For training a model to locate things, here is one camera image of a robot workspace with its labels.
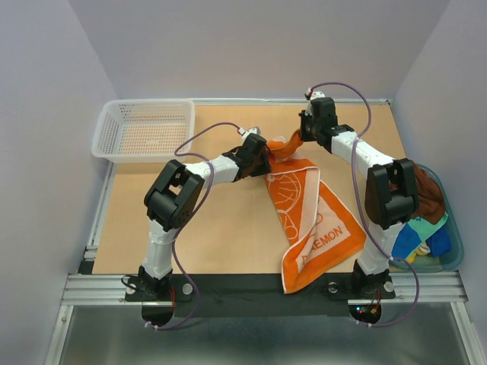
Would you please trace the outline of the blue towel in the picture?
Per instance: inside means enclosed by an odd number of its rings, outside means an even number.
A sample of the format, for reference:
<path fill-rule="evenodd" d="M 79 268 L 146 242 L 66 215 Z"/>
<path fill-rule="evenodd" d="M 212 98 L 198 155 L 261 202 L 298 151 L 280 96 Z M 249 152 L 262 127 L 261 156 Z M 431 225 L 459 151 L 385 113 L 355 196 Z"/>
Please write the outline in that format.
<path fill-rule="evenodd" d="M 396 238 L 392 255 L 413 262 L 417 256 L 438 257 L 450 250 L 451 240 L 444 228 L 423 240 L 415 230 L 406 225 Z"/>

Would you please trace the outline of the teal plastic tub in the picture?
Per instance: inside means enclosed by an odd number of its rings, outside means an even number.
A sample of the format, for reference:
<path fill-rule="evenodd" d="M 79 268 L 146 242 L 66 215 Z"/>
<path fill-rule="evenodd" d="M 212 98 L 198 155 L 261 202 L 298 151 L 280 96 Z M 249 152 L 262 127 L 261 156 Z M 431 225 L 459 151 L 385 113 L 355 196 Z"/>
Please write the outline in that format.
<path fill-rule="evenodd" d="M 419 164 L 419 167 L 427 172 L 427 174 L 439 185 L 441 192 L 443 193 L 444 202 L 446 203 L 445 213 L 448 214 L 448 219 L 442 228 L 447 231 L 450 237 L 451 250 L 448 253 L 438 257 L 432 257 L 430 255 L 417 256 L 414 262 L 412 262 L 412 265 L 418 272 L 440 272 L 454 270 L 462 262 L 464 254 L 463 242 L 457 228 L 457 222 L 455 221 L 453 211 L 450 207 L 450 202 L 444 193 L 443 186 L 438 176 L 424 165 Z"/>

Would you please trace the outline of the brown towel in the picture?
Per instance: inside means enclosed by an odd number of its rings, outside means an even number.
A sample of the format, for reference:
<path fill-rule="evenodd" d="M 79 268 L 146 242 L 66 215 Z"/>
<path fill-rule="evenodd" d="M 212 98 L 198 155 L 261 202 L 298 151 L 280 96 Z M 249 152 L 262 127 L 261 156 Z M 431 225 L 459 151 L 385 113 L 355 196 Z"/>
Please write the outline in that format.
<path fill-rule="evenodd" d="M 406 223 L 411 218 L 421 217 L 436 224 L 446 211 L 439 185 L 411 160 L 395 160 L 386 169 L 390 186 L 387 222 Z"/>

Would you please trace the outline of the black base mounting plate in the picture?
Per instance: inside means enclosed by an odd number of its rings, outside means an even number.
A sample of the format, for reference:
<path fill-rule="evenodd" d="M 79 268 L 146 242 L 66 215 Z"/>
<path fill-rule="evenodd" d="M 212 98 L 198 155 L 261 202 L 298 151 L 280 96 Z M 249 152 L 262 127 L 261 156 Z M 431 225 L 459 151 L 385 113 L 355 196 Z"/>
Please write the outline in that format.
<path fill-rule="evenodd" d="M 157 280 L 125 275 L 125 300 L 142 306 L 142 319 L 155 328 L 196 318 L 352 316 L 376 323 L 382 300 L 396 296 L 388 274 L 372 280 L 354 273 L 321 275 L 305 288 L 285 294 L 277 274 L 183 275 Z"/>

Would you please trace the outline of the orange Doraemon towel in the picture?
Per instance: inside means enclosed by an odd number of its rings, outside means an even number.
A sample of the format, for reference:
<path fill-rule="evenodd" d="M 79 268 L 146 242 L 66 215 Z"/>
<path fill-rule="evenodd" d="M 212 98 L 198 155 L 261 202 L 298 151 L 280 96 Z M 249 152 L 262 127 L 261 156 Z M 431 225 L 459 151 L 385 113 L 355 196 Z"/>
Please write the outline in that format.
<path fill-rule="evenodd" d="M 285 294 L 293 294 L 360 251 L 366 234 L 321 179 L 320 168 L 298 152 L 299 131 L 267 142 L 271 172 L 265 184 L 287 237 L 282 257 Z"/>

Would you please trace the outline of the white perforated plastic basket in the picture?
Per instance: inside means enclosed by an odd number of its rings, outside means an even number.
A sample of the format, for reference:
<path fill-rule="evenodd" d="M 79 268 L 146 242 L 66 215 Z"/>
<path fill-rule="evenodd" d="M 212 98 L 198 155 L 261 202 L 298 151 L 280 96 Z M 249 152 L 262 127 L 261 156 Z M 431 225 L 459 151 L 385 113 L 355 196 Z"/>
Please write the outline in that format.
<path fill-rule="evenodd" d="M 190 99 L 111 100 L 100 112 L 91 153 L 111 163 L 163 163 L 193 136 Z"/>

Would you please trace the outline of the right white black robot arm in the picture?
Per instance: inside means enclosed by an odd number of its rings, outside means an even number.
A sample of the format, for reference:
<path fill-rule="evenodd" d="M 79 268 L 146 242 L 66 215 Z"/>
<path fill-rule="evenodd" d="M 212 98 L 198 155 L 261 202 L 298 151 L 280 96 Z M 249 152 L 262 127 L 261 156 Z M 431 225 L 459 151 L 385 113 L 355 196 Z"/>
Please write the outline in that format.
<path fill-rule="evenodd" d="M 329 153 L 350 163 L 352 175 L 362 175 L 365 196 L 355 197 L 367 234 L 364 248 L 352 273 L 343 281 L 329 283 L 329 292 L 346 299 L 368 297 L 389 284 L 392 251 L 399 232 L 419 208 L 414 164 L 394 159 L 373 148 L 349 125 L 341 125 L 332 98 L 321 92 L 308 96 L 300 112 L 299 137 L 315 141 Z"/>

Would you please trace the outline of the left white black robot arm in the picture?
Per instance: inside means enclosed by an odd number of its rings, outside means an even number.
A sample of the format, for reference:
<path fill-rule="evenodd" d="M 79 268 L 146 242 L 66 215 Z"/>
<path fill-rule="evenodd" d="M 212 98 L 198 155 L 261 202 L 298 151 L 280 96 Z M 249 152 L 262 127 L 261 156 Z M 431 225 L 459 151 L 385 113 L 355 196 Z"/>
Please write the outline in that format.
<path fill-rule="evenodd" d="M 188 224 L 218 184 L 235 183 L 271 172 L 267 141 L 257 129 L 242 135 L 242 145 L 198 163 L 170 160 L 144 198 L 149 222 L 148 248 L 136 275 L 125 275 L 125 300 L 159 301 L 175 295 L 170 285 L 173 249 Z"/>

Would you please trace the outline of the aluminium frame rail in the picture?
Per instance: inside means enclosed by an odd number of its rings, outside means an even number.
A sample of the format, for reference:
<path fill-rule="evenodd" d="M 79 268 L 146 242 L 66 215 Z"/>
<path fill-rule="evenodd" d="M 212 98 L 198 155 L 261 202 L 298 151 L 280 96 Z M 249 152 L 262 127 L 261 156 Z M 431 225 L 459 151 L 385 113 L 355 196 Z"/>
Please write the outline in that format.
<path fill-rule="evenodd" d="M 86 246 L 86 255 L 96 255 L 101 231 L 113 190 L 116 165 L 109 164 L 97 213 Z M 470 321 L 465 303 L 467 295 L 458 271 L 419 274 L 421 303 L 448 303 L 459 330 L 469 364 L 485 364 L 476 330 Z M 60 364 L 66 336 L 75 306 L 123 306 L 125 289 L 119 275 L 69 275 L 65 282 L 61 305 L 46 355 L 46 364 Z"/>

